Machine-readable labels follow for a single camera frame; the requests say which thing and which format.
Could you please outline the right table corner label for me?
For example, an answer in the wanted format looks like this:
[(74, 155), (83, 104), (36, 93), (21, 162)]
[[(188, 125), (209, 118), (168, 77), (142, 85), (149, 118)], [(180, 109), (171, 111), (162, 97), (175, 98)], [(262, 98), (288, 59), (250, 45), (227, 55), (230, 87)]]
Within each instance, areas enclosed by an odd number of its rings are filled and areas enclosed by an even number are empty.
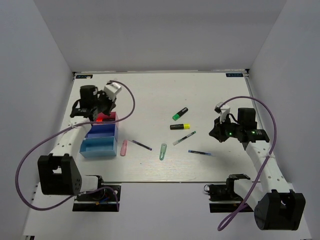
[(227, 78), (243, 78), (244, 77), (242, 73), (234, 73), (234, 72), (226, 73), (225, 75)]

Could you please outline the green ink clear pen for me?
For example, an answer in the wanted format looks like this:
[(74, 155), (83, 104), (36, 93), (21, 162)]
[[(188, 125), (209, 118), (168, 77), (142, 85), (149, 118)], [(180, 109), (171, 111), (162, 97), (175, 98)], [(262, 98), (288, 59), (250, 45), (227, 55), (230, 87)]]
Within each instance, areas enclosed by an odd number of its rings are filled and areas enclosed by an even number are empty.
[(176, 146), (177, 144), (183, 142), (184, 140), (186, 140), (187, 138), (193, 136), (194, 134), (196, 134), (196, 131), (193, 131), (193, 132), (187, 134), (186, 136), (182, 137), (181, 139), (176, 140), (175, 142), (172, 143), (172, 145)]

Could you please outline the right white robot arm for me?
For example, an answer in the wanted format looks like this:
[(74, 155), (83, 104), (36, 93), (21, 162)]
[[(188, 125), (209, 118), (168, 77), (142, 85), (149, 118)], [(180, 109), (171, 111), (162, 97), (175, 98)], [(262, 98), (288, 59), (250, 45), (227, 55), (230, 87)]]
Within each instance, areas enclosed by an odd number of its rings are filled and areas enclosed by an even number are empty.
[(231, 174), (224, 184), (209, 184), (204, 190), (212, 202), (245, 201), (240, 210), (252, 209), (260, 230), (289, 230), (299, 228), (306, 205), (302, 193), (295, 192), (285, 180), (271, 150), (270, 139), (263, 129), (258, 129), (254, 108), (238, 109), (237, 118), (230, 107), (217, 106), (219, 117), (214, 120), (211, 137), (220, 143), (229, 138), (237, 139), (250, 157), (257, 172), (258, 181), (253, 183), (244, 174)]

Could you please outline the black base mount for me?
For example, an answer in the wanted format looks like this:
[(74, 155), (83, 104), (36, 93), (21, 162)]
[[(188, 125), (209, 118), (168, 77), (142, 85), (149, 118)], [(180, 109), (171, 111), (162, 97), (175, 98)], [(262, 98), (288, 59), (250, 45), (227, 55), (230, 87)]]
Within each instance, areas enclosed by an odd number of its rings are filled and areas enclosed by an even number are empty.
[(246, 174), (230, 174), (223, 183), (209, 183), (203, 187), (209, 196), (210, 213), (232, 213), (240, 206), (243, 199), (234, 191), (237, 180), (251, 179)]
[(118, 212), (120, 209), (121, 189), (120, 184), (102, 184), (106, 189), (91, 194), (75, 197), (73, 212)]

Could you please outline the yellow cap black highlighter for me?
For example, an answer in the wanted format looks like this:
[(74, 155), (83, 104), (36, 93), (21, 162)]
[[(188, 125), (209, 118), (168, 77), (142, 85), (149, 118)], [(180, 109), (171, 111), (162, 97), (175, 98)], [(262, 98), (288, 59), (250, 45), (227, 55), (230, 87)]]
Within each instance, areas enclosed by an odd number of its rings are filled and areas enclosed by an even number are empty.
[(172, 124), (169, 126), (170, 130), (187, 130), (190, 129), (189, 123), (182, 123), (182, 124)]

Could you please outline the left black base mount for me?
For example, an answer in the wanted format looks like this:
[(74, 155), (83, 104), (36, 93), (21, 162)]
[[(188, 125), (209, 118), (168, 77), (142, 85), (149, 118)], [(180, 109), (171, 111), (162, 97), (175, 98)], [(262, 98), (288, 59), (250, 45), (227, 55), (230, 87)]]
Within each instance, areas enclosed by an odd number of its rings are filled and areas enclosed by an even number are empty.
[(120, 209), (121, 189), (120, 184), (102, 184), (106, 189), (91, 194), (75, 197), (73, 212), (118, 212)]

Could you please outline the pink eraser stick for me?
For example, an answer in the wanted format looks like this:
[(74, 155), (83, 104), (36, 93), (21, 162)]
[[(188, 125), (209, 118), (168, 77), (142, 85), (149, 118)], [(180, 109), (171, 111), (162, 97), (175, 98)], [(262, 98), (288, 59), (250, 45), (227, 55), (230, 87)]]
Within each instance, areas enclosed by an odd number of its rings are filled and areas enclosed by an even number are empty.
[(125, 140), (122, 142), (121, 149), (120, 149), (120, 156), (121, 156), (121, 157), (126, 156), (126, 154), (127, 154), (127, 147), (128, 147), (128, 140), (125, 139)]

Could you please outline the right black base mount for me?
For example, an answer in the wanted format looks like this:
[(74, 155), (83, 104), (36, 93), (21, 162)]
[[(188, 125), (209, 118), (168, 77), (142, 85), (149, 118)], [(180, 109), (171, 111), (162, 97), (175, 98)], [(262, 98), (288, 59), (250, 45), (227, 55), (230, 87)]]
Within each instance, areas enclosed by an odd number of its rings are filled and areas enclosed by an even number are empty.
[(210, 213), (232, 213), (240, 206), (243, 199), (234, 191), (237, 180), (251, 179), (246, 174), (230, 174), (223, 183), (209, 183), (203, 187), (209, 196)]

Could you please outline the left table corner label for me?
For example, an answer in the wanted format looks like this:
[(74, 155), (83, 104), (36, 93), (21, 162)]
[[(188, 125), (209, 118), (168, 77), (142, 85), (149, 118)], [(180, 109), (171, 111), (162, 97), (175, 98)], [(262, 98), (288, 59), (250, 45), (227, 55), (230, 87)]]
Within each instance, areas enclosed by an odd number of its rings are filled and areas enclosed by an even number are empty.
[(92, 79), (92, 74), (78, 74), (75, 76), (76, 79)]

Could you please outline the blue ink pen right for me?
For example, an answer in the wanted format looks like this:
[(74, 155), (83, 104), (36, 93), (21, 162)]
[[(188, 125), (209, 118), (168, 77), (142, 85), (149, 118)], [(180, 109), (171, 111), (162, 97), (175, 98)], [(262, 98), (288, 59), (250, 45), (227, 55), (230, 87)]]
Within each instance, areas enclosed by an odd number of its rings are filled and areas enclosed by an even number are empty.
[(212, 153), (203, 152), (203, 151), (197, 151), (197, 150), (188, 150), (188, 153), (197, 154), (197, 155), (203, 155), (203, 156), (215, 157), (215, 155), (213, 155)]

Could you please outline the orange highlighter marker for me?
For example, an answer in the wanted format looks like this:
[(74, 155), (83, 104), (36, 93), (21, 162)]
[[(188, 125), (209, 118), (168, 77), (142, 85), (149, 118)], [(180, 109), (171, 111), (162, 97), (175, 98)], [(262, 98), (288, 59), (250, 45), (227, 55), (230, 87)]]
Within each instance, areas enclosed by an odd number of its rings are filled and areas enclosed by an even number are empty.
[(98, 117), (96, 119), (96, 122), (98, 122), (98, 123), (108, 123), (108, 122), (113, 122), (114, 120), (115, 120), (114, 117), (101, 116), (101, 117)]

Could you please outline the green cap black highlighter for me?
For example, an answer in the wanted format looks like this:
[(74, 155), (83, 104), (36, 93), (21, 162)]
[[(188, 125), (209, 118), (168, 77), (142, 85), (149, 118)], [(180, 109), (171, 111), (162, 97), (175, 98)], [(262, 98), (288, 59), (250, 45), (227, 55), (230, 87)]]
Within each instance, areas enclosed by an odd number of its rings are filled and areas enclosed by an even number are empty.
[(183, 109), (181, 109), (179, 112), (177, 112), (173, 117), (172, 119), (174, 121), (178, 120), (180, 117), (182, 117), (186, 112), (188, 112), (188, 108), (187, 107), (184, 107)]

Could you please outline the purple ink pen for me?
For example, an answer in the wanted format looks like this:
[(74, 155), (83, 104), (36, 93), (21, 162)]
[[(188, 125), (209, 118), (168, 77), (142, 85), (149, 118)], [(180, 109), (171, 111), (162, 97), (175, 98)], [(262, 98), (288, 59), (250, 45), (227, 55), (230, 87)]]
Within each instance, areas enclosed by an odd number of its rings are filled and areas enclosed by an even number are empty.
[(136, 145), (138, 145), (138, 146), (140, 146), (140, 147), (142, 147), (142, 148), (145, 148), (145, 149), (147, 149), (147, 150), (149, 150), (149, 151), (152, 151), (152, 150), (153, 150), (151, 147), (149, 147), (149, 146), (147, 146), (147, 145), (145, 145), (145, 144), (143, 144), (143, 143), (140, 143), (140, 142), (138, 142), (138, 141), (136, 141), (136, 140), (128, 140), (128, 141), (131, 142), (131, 143), (134, 143), (134, 144), (136, 144)]

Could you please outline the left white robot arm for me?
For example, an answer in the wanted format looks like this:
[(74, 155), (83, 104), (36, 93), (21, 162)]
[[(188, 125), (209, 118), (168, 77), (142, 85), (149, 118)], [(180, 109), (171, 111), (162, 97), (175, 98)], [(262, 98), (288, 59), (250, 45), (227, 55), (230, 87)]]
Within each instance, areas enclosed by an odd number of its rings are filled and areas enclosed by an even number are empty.
[(76, 196), (88, 192), (94, 199), (105, 196), (106, 187), (96, 175), (82, 175), (76, 164), (81, 144), (98, 114), (109, 115), (115, 108), (121, 86), (107, 83), (102, 90), (95, 85), (80, 87), (80, 98), (74, 102), (66, 131), (49, 153), (37, 161), (40, 186), (44, 195)]

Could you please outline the table corner label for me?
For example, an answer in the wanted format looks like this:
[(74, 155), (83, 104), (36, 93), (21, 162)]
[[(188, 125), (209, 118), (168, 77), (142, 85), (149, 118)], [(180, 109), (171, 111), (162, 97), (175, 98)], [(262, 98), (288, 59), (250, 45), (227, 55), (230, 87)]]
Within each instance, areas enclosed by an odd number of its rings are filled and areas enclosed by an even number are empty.
[(234, 73), (234, 72), (226, 73), (225, 75), (227, 78), (243, 78), (244, 77), (242, 73)]
[(76, 79), (92, 79), (92, 74), (78, 74), (75, 76)]

